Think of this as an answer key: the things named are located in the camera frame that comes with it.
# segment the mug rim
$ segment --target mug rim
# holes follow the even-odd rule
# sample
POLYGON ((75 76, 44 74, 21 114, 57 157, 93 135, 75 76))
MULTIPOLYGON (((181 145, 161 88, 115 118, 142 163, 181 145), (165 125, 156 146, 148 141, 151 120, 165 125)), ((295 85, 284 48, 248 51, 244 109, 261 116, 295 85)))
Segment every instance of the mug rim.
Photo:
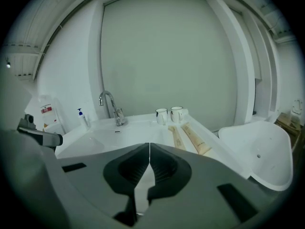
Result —
POLYGON ((174 107, 171 107, 171 110, 182 110, 183 107, 182 106, 174 106, 174 107))
POLYGON ((156 109, 155 111, 156 111, 157 113, 163 113, 163 112, 167 111, 167 109, 161 108, 161 109, 156 109))

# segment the beige tube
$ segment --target beige tube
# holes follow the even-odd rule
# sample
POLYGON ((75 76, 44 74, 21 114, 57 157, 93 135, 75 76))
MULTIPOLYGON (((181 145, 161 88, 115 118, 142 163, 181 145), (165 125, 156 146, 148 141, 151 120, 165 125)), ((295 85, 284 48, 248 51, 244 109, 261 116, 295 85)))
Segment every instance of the beige tube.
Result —
POLYGON ((211 149, 198 135, 195 131, 193 131, 190 127, 190 123, 187 122, 181 126, 181 128, 188 135, 193 145, 195 146, 198 154, 204 155, 207 151, 211 149))
POLYGON ((180 137, 180 134, 177 130, 177 127, 174 125, 170 125, 170 126, 168 126, 168 129, 173 133, 173 142, 175 144, 175 147, 182 149, 182 150, 186 150, 185 146, 182 142, 182 139, 180 137))

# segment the ceiling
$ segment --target ceiling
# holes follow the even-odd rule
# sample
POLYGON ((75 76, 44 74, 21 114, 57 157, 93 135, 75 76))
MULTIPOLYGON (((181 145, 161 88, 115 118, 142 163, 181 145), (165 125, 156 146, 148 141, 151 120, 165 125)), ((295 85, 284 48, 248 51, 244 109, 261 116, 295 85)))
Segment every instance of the ceiling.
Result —
MULTIPOLYGON (((20 80, 35 79, 52 35, 64 19, 85 0, 31 0, 14 22, 4 44, 0 62, 9 61, 20 80)), ((243 0, 259 12, 274 38, 290 33, 281 12, 270 0, 243 0)))

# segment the red label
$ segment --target red label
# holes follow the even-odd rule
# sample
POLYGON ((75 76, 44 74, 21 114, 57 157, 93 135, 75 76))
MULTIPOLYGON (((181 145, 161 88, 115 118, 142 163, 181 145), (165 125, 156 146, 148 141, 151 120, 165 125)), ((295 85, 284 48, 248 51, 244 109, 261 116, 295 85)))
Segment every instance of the red label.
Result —
POLYGON ((48 107, 46 109, 42 109, 41 112, 46 113, 46 112, 51 111, 51 110, 52 110, 52 107, 48 107))

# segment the white mug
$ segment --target white mug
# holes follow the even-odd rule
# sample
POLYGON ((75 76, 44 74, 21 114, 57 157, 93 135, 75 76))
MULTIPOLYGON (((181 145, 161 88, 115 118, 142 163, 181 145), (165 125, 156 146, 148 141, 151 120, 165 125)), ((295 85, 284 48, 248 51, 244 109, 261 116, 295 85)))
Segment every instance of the white mug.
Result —
POLYGON ((175 123, 180 123, 183 120, 183 107, 172 107, 171 108, 171 118, 175 123))
POLYGON ((167 109, 156 110, 157 122, 160 125, 166 125, 167 123, 167 109))

